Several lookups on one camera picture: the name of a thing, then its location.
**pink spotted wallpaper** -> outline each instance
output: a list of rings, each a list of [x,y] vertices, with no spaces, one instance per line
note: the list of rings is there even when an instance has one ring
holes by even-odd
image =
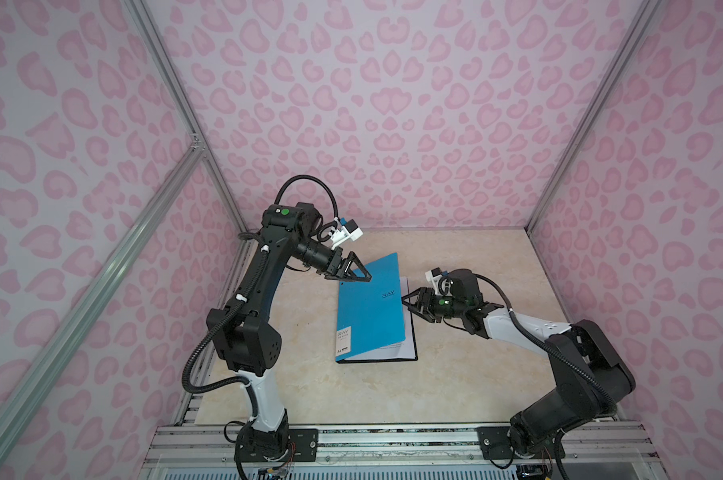
[[[723,0],[669,4],[534,242],[671,478],[723,480]]]
[[[106,312],[60,376],[0,480],[135,478],[180,374],[206,332],[238,246],[212,179],[197,167]]]
[[[118,0],[0,0],[0,405],[189,145]]]
[[[527,223],[640,1],[148,4],[250,227],[305,173],[359,225],[453,227]]]

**mounting plate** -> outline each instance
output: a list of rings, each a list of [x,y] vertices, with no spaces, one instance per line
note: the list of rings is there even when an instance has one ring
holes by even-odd
[[[315,428],[290,428],[289,442],[294,443],[294,462],[315,462],[318,449],[318,430]],[[241,443],[238,454],[242,463],[270,462],[250,446]]]
[[[510,460],[513,452],[510,449],[508,439],[508,427],[477,427],[476,433],[479,436],[479,447],[484,460]],[[542,458],[542,453],[537,453],[533,458]]]

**beige table surface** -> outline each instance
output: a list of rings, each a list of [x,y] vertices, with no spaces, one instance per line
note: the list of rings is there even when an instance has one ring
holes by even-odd
[[[411,290],[437,266],[469,268],[500,284],[514,310],[566,321],[523,230],[370,232],[343,247],[364,263],[398,252]],[[480,285],[484,300],[501,302]],[[554,387],[547,358],[416,317],[416,362],[338,365],[337,288],[314,271],[285,270],[276,290],[270,324],[283,347],[274,370],[292,424],[507,422]],[[208,382],[231,375],[215,357]],[[248,413],[244,389],[234,384],[204,394],[195,423],[222,425]]]

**white paper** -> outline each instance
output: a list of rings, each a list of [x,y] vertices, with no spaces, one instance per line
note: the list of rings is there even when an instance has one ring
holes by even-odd
[[[337,338],[334,341],[334,356],[342,355],[350,351],[350,327],[337,331]]]
[[[409,292],[409,283],[407,278],[402,276],[399,278],[401,284],[401,295],[406,295]],[[391,345],[382,346],[379,349],[370,350],[369,352],[359,353],[358,355],[349,356],[346,358],[348,361],[356,360],[399,360],[399,359],[414,359],[414,335],[412,333],[412,314],[407,308],[402,305],[404,311],[403,319],[405,322],[405,340],[403,342],[392,343]]]

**metal rail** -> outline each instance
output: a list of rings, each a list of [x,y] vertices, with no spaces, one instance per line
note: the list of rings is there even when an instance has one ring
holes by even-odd
[[[317,428],[316,462],[301,466],[485,465],[475,428],[507,423],[435,423],[295,426]],[[229,427],[229,436],[238,431]],[[649,435],[639,422],[590,422],[563,439],[566,463],[659,462]],[[219,467],[233,462],[234,446],[221,426],[159,428],[143,467]],[[539,460],[516,458],[514,463]]]
[[[0,466],[121,285],[204,153],[191,146],[0,408]]]
[[[143,41],[148,47],[148,52],[156,63],[158,72],[167,85],[169,94],[172,95],[174,104],[177,106],[177,110],[182,117],[183,123],[185,123],[188,133],[199,142],[201,149],[208,150],[209,152],[207,158],[204,159],[204,163],[212,175],[214,187],[220,193],[225,208],[228,210],[239,231],[246,231],[247,226],[244,218],[241,216],[241,210],[239,210],[236,205],[233,194],[214,156],[214,152],[208,148],[209,142],[204,136],[201,124],[196,117],[196,113],[193,111],[191,102],[188,100],[188,95],[185,93],[182,82],[180,82],[180,77],[172,64],[172,59],[164,47],[161,32],[156,26],[150,8],[148,8],[148,5],[145,5],[145,0],[123,0],[123,2],[132,15],[132,20],[135,22],[140,36],[142,36]]]
[[[567,144],[567,148],[564,149],[561,160],[553,171],[546,187],[543,189],[543,193],[540,195],[540,200],[537,206],[535,206],[535,210],[533,210],[532,215],[529,217],[529,223],[527,224],[527,233],[529,235],[532,235],[534,230],[539,226],[540,220],[553,201],[554,194],[563,182],[564,174],[569,169],[569,166],[575,162],[575,159],[577,159],[583,141],[585,141],[593,129],[594,124],[599,120],[599,116],[606,107],[609,97],[612,95],[612,92],[615,91],[617,83],[639,50],[642,40],[644,40],[653,21],[658,17],[657,12],[660,11],[660,7],[664,3],[665,0],[644,0],[644,3],[639,6],[639,12],[636,13],[636,16],[633,18],[633,21],[628,27],[628,32],[625,34],[625,37],[623,37],[623,41],[620,43],[614,58],[609,63],[604,78],[599,84],[596,93],[593,95],[593,99],[588,105],[586,113],[583,115],[583,120],[580,120],[580,123],[577,125],[572,138]]]

